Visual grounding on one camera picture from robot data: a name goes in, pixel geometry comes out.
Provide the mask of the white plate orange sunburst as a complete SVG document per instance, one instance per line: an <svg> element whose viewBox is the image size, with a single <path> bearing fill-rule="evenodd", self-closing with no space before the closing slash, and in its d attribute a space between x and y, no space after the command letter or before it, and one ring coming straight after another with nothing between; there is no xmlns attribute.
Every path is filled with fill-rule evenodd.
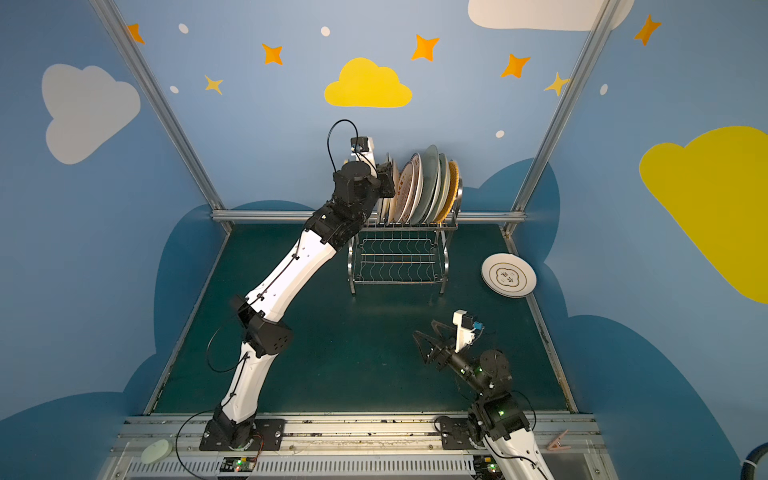
<svg viewBox="0 0 768 480"><path fill-rule="evenodd" d="M404 218L402 221L398 224L408 224L411 221L411 216L419 202L418 197L421 195L421 184L422 184L422 167L421 167L421 156L418 153L414 153L409 160L414 165L414 174L413 174L413 180L411 184L411 191L407 203L407 207L405 210Z"/></svg>

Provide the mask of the grey-green plain plate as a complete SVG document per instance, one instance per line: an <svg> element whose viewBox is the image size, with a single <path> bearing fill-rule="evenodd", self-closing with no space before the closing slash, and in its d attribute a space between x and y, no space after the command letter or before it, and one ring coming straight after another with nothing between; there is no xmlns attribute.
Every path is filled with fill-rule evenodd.
<svg viewBox="0 0 768 480"><path fill-rule="evenodd" d="M424 223L431 209L439 173L438 155L439 151L436 145L430 145L421 155L422 191L419 203L411 216L412 224Z"/></svg>

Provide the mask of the white plate green lettered rim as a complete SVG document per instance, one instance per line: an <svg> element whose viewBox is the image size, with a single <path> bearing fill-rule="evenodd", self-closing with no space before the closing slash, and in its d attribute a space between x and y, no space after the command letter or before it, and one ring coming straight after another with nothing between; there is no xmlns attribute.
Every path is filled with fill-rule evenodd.
<svg viewBox="0 0 768 480"><path fill-rule="evenodd" d="M437 182L436 182L436 186L435 186L435 190L434 190L433 202L432 202L431 209L430 209L428 217L427 217L427 220L428 220L429 224L434 224L435 223L435 221L437 219L437 216L438 216L437 210L439 208L439 203L440 203L442 172L441 172L441 165L440 165L440 160L439 160L439 153L438 153L439 172L438 172Z"/></svg>

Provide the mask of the pale green flower plate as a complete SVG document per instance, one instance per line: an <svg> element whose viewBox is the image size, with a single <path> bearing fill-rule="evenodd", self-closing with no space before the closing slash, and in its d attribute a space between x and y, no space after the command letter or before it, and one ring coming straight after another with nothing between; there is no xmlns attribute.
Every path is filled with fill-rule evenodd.
<svg viewBox="0 0 768 480"><path fill-rule="evenodd" d="M444 153L442 152L439 153L439 160L441 165L442 178L441 178L440 203L439 203L439 208L437 210L437 213L438 215L441 215L441 212L444 209L445 203L447 201L451 176L450 176L449 161Z"/></svg>

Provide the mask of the orange woven round plate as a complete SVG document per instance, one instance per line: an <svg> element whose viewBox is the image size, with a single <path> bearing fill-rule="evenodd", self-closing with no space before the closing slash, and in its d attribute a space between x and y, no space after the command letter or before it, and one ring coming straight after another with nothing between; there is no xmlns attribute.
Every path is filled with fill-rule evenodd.
<svg viewBox="0 0 768 480"><path fill-rule="evenodd" d="M435 218L436 224L443 223L451 212L459 190L460 170L458 164L451 160L448 162L449 182L447 184L446 200Z"/></svg>

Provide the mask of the cream floral plate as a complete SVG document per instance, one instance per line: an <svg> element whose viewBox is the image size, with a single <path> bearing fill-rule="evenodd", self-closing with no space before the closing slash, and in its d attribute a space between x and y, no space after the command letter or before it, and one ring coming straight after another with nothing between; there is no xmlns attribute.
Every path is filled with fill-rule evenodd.
<svg viewBox="0 0 768 480"><path fill-rule="evenodd" d="M377 225L384 225L387 221L388 210L390 206L390 198L381 198L377 212Z"/></svg>

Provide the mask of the dark blue round plate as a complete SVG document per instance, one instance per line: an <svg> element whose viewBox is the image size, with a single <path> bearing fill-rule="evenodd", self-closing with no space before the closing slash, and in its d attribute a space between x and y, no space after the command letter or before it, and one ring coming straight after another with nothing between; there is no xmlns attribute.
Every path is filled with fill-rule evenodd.
<svg viewBox="0 0 768 480"><path fill-rule="evenodd" d="M390 198L390 206L388 210L387 215L387 221L384 225L389 225L392 222L393 215L395 213L396 209L396 199L397 199L397 192L398 192L398 184L399 184L399 169L397 167L396 161L390 156L387 155L388 163L391 166L391 179L393 183L393 195Z"/></svg>

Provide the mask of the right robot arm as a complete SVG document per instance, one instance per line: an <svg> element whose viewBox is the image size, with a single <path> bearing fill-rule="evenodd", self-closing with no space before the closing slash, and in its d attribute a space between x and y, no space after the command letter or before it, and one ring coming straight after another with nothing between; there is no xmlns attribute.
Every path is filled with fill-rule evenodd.
<svg viewBox="0 0 768 480"><path fill-rule="evenodd" d="M487 454L475 460L478 479L551 479L534 435L535 423L513 394L508 359L497 349L470 355L484 325L461 315L451 325L434 320L431 327L432 335L413 333L422 361L452 370L475 393L465 421L445 416L436 420L443 444L485 449Z"/></svg>

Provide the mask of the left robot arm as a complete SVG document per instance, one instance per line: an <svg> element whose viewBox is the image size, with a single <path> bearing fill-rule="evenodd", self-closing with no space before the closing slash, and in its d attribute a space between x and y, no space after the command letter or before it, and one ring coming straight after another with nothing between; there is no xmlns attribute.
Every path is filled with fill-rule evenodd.
<svg viewBox="0 0 768 480"><path fill-rule="evenodd" d="M292 329L282 321L285 311L312 276L360 232L379 200L395 195L390 162L373 167L365 160L349 161L333 173L333 180L331 199L309 217L288 254L236 308L245 330L240 358L204 430L203 451L250 447L268 372L293 340Z"/></svg>

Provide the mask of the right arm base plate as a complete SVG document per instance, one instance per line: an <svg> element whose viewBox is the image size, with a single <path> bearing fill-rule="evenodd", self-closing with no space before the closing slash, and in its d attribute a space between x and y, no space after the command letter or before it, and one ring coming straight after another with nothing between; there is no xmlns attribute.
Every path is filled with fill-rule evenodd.
<svg viewBox="0 0 768 480"><path fill-rule="evenodd" d="M444 450L484 449L484 435L473 418L439 416L434 421Z"/></svg>

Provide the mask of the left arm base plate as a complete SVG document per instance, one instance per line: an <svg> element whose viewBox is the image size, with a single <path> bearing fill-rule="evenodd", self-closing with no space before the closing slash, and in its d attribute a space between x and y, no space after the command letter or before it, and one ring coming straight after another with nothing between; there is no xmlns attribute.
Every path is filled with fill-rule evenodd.
<svg viewBox="0 0 768 480"><path fill-rule="evenodd" d="M251 419L234 425L210 420L199 444L201 451L277 451L281 447L284 419Z"/></svg>

